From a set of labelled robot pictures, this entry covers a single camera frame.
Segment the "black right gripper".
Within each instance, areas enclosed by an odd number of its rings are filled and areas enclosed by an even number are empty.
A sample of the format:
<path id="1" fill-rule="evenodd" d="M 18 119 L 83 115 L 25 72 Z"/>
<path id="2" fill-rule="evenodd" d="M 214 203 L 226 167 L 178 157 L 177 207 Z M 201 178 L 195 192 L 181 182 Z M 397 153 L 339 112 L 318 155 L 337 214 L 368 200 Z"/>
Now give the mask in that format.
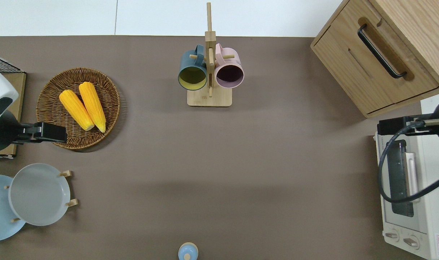
<path id="1" fill-rule="evenodd" d="M 394 135 L 402 128 L 408 127 L 404 130 L 402 135 L 426 135 L 427 128 L 424 125 L 417 125 L 419 121 L 423 121 L 422 115 L 411 115 L 404 117 L 395 117 L 387 120 L 379 120 L 377 124 L 378 135 Z"/>

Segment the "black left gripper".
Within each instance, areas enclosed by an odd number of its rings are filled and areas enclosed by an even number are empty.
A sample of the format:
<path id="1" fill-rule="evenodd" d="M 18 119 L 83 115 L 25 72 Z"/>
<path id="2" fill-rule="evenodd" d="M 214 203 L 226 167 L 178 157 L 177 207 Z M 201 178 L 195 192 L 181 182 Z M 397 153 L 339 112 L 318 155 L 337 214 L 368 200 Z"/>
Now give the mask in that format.
<path id="1" fill-rule="evenodd" d="M 67 143 L 66 128 L 50 123 L 20 123 L 22 133 L 20 143 L 42 143 L 44 140 L 55 143 Z"/>

